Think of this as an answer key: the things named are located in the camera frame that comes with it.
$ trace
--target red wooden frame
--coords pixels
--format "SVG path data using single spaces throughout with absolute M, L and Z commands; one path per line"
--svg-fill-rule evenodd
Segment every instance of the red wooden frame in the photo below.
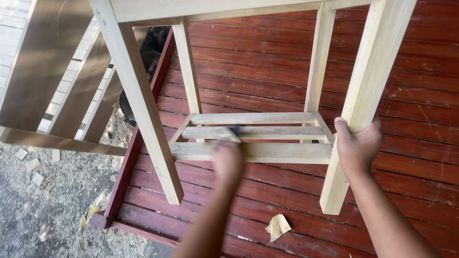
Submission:
M 174 39 L 174 32 L 172 28 L 169 31 L 168 37 L 166 39 L 166 43 L 161 53 L 161 57 L 158 62 L 158 66 L 156 68 L 155 74 L 153 76 L 153 80 L 151 81 L 150 88 L 153 93 L 153 97 L 155 101 L 158 100 L 159 93 L 162 88 L 162 84 L 166 77 L 166 73 L 169 68 L 169 63 L 172 59 L 175 49 L 175 39 Z M 142 135 L 140 134 L 140 130 L 138 126 L 135 126 L 134 132 L 131 137 L 131 141 L 129 142 L 128 149 L 126 154 L 124 155 L 123 164 L 118 173 L 117 180 L 115 185 L 113 186 L 112 193 L 110 195 L 110 199 L 108 201 L 107 207 L 105 211 L 100 211 L 95 213 L 90 221 L 90 224 L 96 228 L 106 229 L 111 226 L 117 227 L 119 229 L 123 229 L 128 232 L 132 232 L 141 236 L 148 237 L 146 234 L 150 234 L 145 232 L 142 234 L 139 232 L 140 229 L 135 228 L 129 224 L 125 224 L 124 222 L 115 222 L 118 217 L 119 209 L 121 204 L 123 203 L 124 194 L 126 193 L 126 189 L 129 185 L 131 180 L 132 171 L 134 170 L 135 163 L 137 162 L 137 157 L 140 154 L 140 148 L 142 146 L 143 139 Z M 154 239 L 159 242 L 167 241 L 168 245 L 174 243 L 174 240 L 169 240 L 165 238 L 164 241 L 161 239 Z

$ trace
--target lower shelf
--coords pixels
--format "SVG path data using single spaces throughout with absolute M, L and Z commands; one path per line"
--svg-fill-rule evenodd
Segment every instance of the lower shelf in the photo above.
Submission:
M 328 164 L 331 144 L 322 143 L 244 143 L 247 162 Z M 175 160 L 213 160 L 212 144 L 176 142 L 171 147 Z

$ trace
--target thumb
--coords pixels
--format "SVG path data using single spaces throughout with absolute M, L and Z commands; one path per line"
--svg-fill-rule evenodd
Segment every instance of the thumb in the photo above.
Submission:
M 347 122 L 341 117 L 335 118 L 335 129 L 340 137 L 340 140 L 348 141 L 352 139 L 352 134 L 347 127 Z

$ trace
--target dry leaf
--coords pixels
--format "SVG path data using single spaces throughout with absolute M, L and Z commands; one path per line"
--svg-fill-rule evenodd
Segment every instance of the dry leaf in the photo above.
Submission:
M 80 233 L 83 233 L 84 230 L 84 224 L 86 224 L 86 216 L 83 215 L 80 219 Z
M 91 209 L 88 210 L 88 213 L 89 214 L 93 214 L 93 213 L 96 213 L 96 212 L 99 212 L 101 211 L 101 208 L 98 207 L 98 206 L 92 206 Z

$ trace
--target deck board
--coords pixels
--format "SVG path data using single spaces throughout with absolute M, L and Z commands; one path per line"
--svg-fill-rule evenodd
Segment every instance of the deck board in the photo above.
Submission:
M 459 251 L 459 33 L 452 26 L 459 17 L 450 11 L 457 7 L 451 0 L 418 2 L 377 109 L 386 142 L 371 171 L 409 222 L 445 257 L 458 257 Z M 367 9 L 337 10 L 319 107 L 332 132 Z M 302 112 L 315 16 L 316 11 L 303 11 L 190 23 L 203 112 Z M 177 55 L 157 106 L 170 138 L 189 113 Z M 140 152 L 119 217 L 181 238 L 213 191 L 212 163 L 176 163 L 185 197 L 181 206 L 170 206 L 145 146 Z M 374 257 L 351 189 L 340 215 L 322 214 L 319 195 L 326 169 L 318 164 L 248 164 L 231 209 L 227 234 L 232 236 L 225 238 L 223 251 L 240 257 L 249 254 L 248 247 L 268 250 L 270 257 Z M 264 227 L 280 213 L 293 231 L 269 243 Z

